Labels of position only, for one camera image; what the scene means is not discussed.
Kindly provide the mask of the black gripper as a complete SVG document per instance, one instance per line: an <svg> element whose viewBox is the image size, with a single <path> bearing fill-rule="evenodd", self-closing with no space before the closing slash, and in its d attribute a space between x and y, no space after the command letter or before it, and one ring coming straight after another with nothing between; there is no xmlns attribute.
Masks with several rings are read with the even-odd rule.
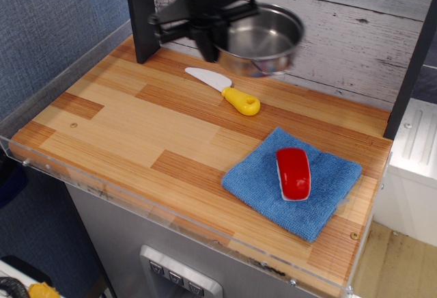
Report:
<svg viewBox="0 0 437 298"><path fill-rule="evenodd" d="M229 49L230 23L255 14L255 0L174 0L151 14L148 23L161 42L191 36L203 59L216 62L217 49ZM209 31L196 27L211 28L212 37Z"/></svg>

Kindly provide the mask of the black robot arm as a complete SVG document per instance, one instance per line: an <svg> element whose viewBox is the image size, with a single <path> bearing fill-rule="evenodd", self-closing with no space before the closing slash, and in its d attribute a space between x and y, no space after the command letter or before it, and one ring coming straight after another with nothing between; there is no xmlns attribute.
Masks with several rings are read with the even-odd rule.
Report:
<svg viewBox="0 0 437 298"><path fill-rule="evenodd" d="M189 38L205 61L215 62L219 49L227 48L231 23L257 13L255 0L175 0L148 22L160 42Z"/></svg>

